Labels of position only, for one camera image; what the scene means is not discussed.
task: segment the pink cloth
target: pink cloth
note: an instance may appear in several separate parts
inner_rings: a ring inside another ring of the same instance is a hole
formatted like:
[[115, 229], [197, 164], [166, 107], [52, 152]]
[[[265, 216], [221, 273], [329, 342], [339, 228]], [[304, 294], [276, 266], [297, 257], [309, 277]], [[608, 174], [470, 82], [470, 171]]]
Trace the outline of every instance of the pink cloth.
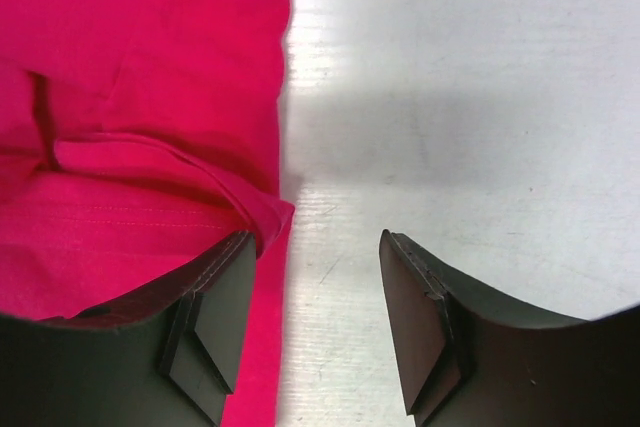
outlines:
[[275, 423], [289, 13], [290, 0], [0, 0], [0, 311], [73, 316], [250, 228], [265, 254], [225, 427]]

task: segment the pink fabric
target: pink fabric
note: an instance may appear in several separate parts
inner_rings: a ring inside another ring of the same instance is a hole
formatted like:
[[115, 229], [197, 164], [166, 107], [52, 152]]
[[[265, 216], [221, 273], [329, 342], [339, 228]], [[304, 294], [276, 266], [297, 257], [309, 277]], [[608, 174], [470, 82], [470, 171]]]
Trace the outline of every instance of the pink fabric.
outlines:
[[289, 12], [290, 0], [0, 0], [0, 311], [73, 316], [252, 229], [265, 254], [225, 427], [275, 423]]

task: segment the white table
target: white table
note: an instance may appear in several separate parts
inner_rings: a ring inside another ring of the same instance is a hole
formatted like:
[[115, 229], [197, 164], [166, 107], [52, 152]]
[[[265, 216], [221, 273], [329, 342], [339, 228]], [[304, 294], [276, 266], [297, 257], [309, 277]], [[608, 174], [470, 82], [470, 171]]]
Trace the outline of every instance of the white table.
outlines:
[[383, 228], [516, 297], [640, 300], [640, 0], [295, 0], [290, 426], [403, 418]]

